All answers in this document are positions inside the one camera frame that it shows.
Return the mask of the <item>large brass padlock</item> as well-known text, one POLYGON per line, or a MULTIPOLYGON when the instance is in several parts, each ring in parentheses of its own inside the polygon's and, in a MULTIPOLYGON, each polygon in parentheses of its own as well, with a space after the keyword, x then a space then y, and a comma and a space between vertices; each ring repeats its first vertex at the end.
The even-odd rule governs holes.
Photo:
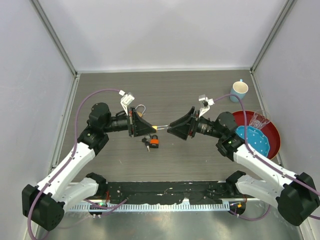
POLYGON ((135 110, 140 117, 143 117, 146 111, 146 106, 144 104, 139 104, 135 107, 135 110))

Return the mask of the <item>small brass padlock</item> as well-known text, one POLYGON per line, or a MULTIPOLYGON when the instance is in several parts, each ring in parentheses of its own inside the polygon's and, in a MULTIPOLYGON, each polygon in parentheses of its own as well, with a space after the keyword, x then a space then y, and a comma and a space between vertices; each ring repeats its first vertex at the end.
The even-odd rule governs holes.
POLYGON ((153 125, 152 128, 155 129, 157 132, 161 130, 167 130, 170 126, 169 125, 153 125))

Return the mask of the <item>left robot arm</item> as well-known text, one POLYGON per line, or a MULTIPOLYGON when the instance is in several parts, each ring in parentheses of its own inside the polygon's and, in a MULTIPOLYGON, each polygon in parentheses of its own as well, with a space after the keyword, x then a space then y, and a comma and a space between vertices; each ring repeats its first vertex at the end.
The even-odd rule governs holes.
POLYGON ((105 147, 108 133, 127 131, 131 137, 155 133, 155 126, 139 116, 134 107, 112 116, 109 106, 100 102, 92 106, 87 127, 76 139, 75 146, 60 164, 37 185, 28 184, 22 190, 22 213, 27 223, 38 224, 47 231, 55 229, 65 213, 88 197, 102 199, 107 181, 101 175, 89 173, 74 186, 70 182, 80 170, 105 147))

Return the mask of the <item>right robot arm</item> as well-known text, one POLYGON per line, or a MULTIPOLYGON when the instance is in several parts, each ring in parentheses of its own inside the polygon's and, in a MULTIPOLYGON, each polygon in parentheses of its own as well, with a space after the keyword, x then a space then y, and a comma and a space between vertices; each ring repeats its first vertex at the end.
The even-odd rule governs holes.
POLYGON ((230 112, 223 112, 212 121, 191 108, 185 116, 170 123, 167 132, 182 140, 197 133, 217 138, 216 147, 222 156, 260 177, 257 180, 237 171, 227 179, 226 193, 233 198, 240 194, 257 198, 276 208, 290 224, 300 226, 320 206, 320 193, 313 178, 305 172, 287 170, 263 156, 236 133, 237 127, 230 112))

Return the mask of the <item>orange black padlock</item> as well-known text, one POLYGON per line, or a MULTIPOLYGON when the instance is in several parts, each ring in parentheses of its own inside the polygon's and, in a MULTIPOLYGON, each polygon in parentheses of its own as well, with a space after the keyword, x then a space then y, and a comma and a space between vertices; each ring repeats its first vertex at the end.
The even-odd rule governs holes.
POLYGON ((159 138, 157 135, 152 135, 149 140, 149 147, 152 149, 158 149, 159 148, 159 138))

